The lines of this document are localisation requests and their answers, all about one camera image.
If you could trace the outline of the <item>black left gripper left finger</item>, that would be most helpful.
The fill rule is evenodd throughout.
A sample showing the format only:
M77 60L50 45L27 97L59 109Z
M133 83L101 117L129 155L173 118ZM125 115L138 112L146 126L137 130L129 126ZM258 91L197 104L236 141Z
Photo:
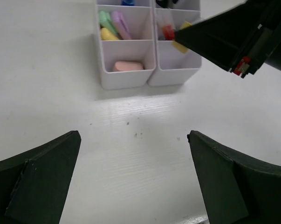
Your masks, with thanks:
M70 131L0 161L0 224L58 224L80 145Z

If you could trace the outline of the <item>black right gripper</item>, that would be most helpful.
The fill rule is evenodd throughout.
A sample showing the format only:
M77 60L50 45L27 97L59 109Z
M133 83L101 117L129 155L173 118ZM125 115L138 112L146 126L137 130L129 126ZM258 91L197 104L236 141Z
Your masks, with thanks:
M263 64L281 71L281 0L247 0L176 31L175 41L241 78Z

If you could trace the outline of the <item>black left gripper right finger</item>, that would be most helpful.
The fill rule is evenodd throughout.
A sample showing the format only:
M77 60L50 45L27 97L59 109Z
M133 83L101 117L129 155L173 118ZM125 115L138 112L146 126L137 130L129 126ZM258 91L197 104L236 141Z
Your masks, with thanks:
M281 224L281 166L198 131L187 138L211 224Z

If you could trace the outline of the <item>yellow eraser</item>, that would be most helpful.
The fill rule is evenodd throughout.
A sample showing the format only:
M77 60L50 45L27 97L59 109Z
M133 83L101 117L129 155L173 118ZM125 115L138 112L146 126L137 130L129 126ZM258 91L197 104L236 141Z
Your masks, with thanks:
M184 23L181 25L181 27L180 27L180 30L181 29L184 29L184 28L187 28L187 27L189 27L189 26L191 26L192 24L191 23L189 23L189 22L187 22L187 21L184 21ZM172 46L175 48L175 49L177 49L179 52L181 52L182 54L185 54L185 53L187 53L187 51L188 51L188 48L187 47L185 47L185 46L183 46L182 44L180 44L180 43L178 43L178 42L176 42L176 41L172 41Z

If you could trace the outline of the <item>orange ink pen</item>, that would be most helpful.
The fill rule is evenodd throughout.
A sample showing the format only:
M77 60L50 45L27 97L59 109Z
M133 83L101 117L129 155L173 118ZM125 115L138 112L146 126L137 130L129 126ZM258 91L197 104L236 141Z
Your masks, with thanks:
M163 37L165 40L172 40L172 24L171 24L171 13L169 9L158 9L157 23L161 28Z

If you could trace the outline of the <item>black handled scissors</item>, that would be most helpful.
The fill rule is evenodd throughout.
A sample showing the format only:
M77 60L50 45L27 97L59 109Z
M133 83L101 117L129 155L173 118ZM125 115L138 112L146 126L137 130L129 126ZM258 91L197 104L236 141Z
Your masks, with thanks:
M162 8L174 8L178 0L155 0L156 4Z

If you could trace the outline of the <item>purple highlighter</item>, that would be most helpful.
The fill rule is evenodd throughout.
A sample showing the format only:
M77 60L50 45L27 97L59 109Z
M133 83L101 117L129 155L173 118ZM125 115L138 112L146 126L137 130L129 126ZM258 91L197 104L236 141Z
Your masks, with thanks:
M119 11L112 11L111 19L114 27L116 28L121 38L124 40L131 40L132 37L130 34L130 30L124 19L123 13Z

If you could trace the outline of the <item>blue cap spray bottle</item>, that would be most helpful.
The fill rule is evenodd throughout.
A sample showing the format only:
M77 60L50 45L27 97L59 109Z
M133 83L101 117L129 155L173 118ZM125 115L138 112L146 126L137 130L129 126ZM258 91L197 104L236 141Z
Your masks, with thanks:
M122 6L134 6L135 1L134 0L121 0Z

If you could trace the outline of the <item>pink mini stapler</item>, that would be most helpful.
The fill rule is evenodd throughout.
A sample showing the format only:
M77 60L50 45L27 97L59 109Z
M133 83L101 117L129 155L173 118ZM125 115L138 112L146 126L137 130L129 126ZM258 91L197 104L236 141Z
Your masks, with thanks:
M124 72L124 71L137 71L144 70L144 66L139 62L117 61L115 62L112 71Z

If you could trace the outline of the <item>yellow highlighter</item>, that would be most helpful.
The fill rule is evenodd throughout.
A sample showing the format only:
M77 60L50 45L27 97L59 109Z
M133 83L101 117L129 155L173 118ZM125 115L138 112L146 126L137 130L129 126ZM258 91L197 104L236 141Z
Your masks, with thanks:
M119 41L119 38L112 34L107 28L101 28L100 33L103 41Z

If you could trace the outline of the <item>green highlighter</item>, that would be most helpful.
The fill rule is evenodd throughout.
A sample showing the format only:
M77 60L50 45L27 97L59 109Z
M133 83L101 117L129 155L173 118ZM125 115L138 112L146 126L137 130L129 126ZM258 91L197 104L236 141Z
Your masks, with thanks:
M99 23L100 23L101 27L107 28L113 35L118 37L117 30L115 29L115 27L112 23L110 13L101 10L101 11L99 11L98 17L99 17Z

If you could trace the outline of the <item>red ink pen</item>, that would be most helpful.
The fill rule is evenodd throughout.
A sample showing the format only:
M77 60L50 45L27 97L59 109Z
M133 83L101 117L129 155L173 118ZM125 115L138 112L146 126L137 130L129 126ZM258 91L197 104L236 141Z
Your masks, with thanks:
M167 41L172 41L175 38L174 27L170 23L167 23L162 26L162 33L163 33L164 39Z

